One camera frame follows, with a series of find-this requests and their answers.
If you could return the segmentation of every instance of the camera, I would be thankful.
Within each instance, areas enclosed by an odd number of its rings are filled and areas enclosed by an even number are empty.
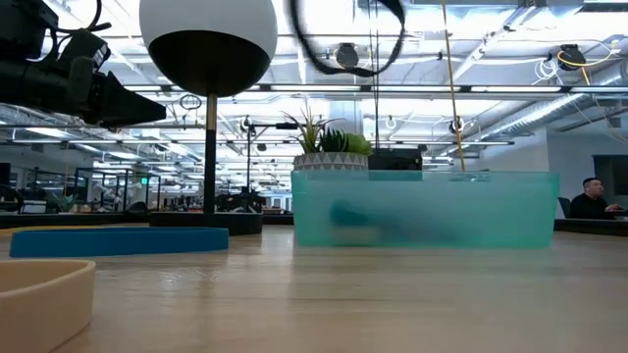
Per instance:
[[[0,1],[0,102],[82,118],[106,128],[166,119],[166,108],[123,88],[112,73],[99,70],[111,55],[93,32],[102,9],[87,28],[62,29],[43,0]],[[39,60],[46,31],[53,47]],[[67,36],[58,40],[58,33]],[[61,42],[68,45],[59,54]]]

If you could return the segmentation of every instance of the green succulent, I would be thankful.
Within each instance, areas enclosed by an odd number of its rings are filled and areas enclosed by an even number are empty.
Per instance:
[[[370,156],[373,154],[371,142],[367,141],[363,134],[347,133],[346,139],[348,142],[346,152],[358,153],[364,156]]]
[[[342,131],[328,129],[321,134],[320,146],[323,152],[347,152],[348,138]]]
[[[284,112],[284,116],[297,124],[298,128],[301,130],[301,136],[295,137],[295,139],[301,144],[305,154],[322,152],[321,143],[318,140],[319,136],[323,135],[325,125],[335,122],[337,119],[314,122],[314,116],[312,115],[312,109],[310,107],[306,107],[305,111],[301,109],[301,114],[303,118],[305,118],[305,126],[301,126],[297,118]]]

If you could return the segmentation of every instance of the potted plant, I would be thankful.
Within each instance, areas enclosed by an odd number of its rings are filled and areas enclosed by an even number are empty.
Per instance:
[[[305,126],[288,113],[286,118],[299,124],[301,136],[296,139],[303,147],[303,154],[294,157],[295,171],[312,170],[368,170],[371,143],[364,135],[325,129],[334,120],[314,122],[309,108],[301,111]]]
[[[51,193],[50,195],[51,196],[49,197],[49,201],[57,205],[60,215],[70,214],[72,212],[72,209],[75,207],[75,204],[77,203],[76,195],[59,196],[55,193]]]

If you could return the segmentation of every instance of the dark shirt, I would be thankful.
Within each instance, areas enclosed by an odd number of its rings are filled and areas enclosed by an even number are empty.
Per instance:
[[[606,211],[606,201],[601,197],[597,200],[581,194],[571,201],[571,218],[582,220],[614,220],[614,217]]]

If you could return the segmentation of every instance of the black pole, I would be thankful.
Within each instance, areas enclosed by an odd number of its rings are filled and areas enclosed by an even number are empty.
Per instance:
[[[161,176],[157,178],[157,212],[161,208]]]
[[[251,193],[251,125],[246,130],[246,193]]]
[[[105,178],[106,176],[107,176],[106,174],[104,174],[104,173],[102,174],[102,187],[103,187],[103,189],[105,188],[105,182],[107,180]],[[105,206],[105,191],[101,190],[100,191],[100,207],[103,207],[103,206]]]
[[[118,212],[118,204],[116,198],[118,197],[118,191],[120,190],[120,176],[116,176],[116,193],[114,194],[114,211]]]
[[[127,210],[127,191],[129,190],[129,170],[125,170],[125,196],[122,199],[122,210]]]
[[[77,168],[75,170],[75,189],[74,189],[74,192],[73,192],[74,195],[78,195],[79,194],[77,192],[78,188],[79,188],[79,168]]]
[[[148,207],[148,195],[150,191],[150,173],[146,175],[146,207]]]
[[[37,191],[37,175],[39,174],[39,167],[35,167],[35,177],[32,184],[32,191]]]
[[[207,95],[207,117],[205,123],[205,180],[203,190],[203,212],[214,213],[216,198],[216,118],[218,115],[218,97]]]

